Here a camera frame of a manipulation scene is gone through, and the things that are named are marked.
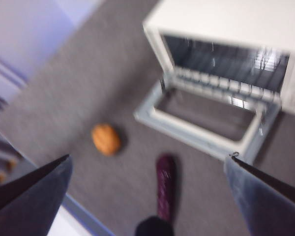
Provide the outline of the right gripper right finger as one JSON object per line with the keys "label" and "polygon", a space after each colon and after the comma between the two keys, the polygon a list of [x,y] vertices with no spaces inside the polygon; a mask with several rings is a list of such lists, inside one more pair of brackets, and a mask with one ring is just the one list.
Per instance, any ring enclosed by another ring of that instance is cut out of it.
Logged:
{"label": "right gripper right finger", "polygon": [[295,236],[295,187],[231,154],[224,171],[252,236]]}

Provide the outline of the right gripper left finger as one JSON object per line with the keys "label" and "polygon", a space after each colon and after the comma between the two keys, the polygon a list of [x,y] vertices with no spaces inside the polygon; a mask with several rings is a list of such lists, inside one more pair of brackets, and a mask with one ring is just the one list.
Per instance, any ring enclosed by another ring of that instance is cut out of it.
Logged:
{"label": "right gripper left finger", "polygon": [[0,236],[45,236],[67,192],[73,163],[60,157],[0,186]]}

